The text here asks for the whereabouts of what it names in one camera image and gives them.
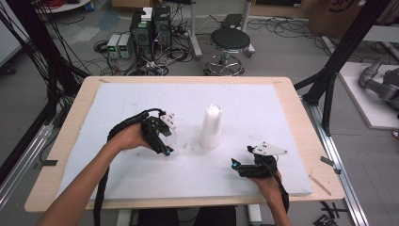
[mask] black pole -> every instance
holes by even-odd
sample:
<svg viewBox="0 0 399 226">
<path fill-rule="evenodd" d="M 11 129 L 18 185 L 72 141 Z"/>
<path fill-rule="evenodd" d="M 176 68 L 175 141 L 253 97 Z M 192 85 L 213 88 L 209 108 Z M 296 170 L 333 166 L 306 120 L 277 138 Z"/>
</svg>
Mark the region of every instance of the black pole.
<svg viewBox="0 0 399 226">
<path fill-rule="evenodd" d="M 317 76 L 314 75 L 311 79 L 308 78 L 295 84 L 295 88 L 301 89 L 313 83 L 309 92 L 303 96 L 303 100 L 311 105 L 317 105 L 320 98 L 326 93 L 322 125 L 328 136 L 330 136 L 329 120 L 335 79 L 390 1 L 368 0 L 344 34 L 323 70 Z"/>
</svg>

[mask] black stool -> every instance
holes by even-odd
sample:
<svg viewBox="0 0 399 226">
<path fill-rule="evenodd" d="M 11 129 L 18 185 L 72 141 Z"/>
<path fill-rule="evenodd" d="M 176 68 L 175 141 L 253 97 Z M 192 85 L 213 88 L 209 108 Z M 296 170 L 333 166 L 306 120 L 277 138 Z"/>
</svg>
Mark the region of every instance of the black stool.
<svg viewBox="0 0 399 226">
<path fill-rule="evenodd" d="M 209 59 L 204 69 L 205 75 L 238 75 L 244 72 L 241 61 L 231 54 L 241 53 L 250 45 L 249 36 L 234 28 L 220 28 L 211 35 L 211 44 L 223 55 L 215 55 Z"/>
</svg>

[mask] white cylinder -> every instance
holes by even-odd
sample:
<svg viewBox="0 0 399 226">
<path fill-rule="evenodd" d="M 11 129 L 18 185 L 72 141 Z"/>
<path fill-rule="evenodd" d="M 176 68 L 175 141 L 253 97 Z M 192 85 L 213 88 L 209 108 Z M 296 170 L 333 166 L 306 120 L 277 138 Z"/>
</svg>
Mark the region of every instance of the white cylinder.
<svg viewBox="0 0 399 226">
<path fill-rule="evenodd" d="M 199 133 L 199 145 L 204 149 L 214 149 L 219 144 L 222 126 L 222 110 L 217 105 L 209 105 L 205 110 Z"/>
</svg>

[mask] wooden table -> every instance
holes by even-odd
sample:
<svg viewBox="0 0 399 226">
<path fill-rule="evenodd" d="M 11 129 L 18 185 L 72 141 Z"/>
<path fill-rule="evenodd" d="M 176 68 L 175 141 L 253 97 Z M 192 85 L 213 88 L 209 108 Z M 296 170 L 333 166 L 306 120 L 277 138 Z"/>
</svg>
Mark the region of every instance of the wooden table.
<svg viewBox="0 0 399 226">
<path fill-rule="evenodd" d="M 343 187 L 333 168 L 320 161 L 327 157 L 311 121 L 291 81 L 286 77 L 88 77 L 80 89 L 71 111 L 65 120 L 56 142 L 48 156 L 49 160 L 58 160 L 55 167 L 43 167 L 25 204 L 26 211 L 45 211 L 53 202 L 62 180 L 63 170 L 70 151 L 78 138 L 79 130 L 86 118 L 91 104 L 102 83 L 178 83 L 178 84 L 266 84 L 273 85 L 279 96 L 285 118 L 291 128 L 296 147 L 311 181 L 313 192 L 308 196 L 290 197 L 291 202 L 341 200 L 344 197 Z M 261 195 L 254 197 L 229 198 L 195 198 L 195 199 L 156 199 L 125 200 L 105 202 L 104 208 L 150 208 L 171 206 L 205 206 L 224 204 L 251 204 L 265 202 Z"/>
</svg>

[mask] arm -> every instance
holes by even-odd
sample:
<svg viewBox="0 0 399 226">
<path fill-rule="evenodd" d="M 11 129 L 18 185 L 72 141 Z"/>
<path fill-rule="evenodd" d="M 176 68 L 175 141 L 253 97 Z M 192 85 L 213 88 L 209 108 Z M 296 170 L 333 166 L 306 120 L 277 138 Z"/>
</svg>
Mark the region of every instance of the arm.
<svg viewBox="0 0 399 226">
<path fill-rule="evenodd" d="M 284 204 L 281 198 L 281 191 L 279 190 L 279 184 L 274 177 L 259 179 L 259 178 L 249 178 L 253 181 L 261 191 L 262 195 L 267 201 L 267 206 L 269 206 L 273 219 L 275 220 L 276 226 L 290 226 L 291 221 L 288 218 L 287 213 L 284 209 Z"/>
<path fill-rule="evenodd" d="M 88 200 L 112 160 L 122 150 L 150 148 L 140 133 L 140 123 L 120 131 L 109 140 L 41 216 L 38 225 L 78 225 Z"/>
</svg>

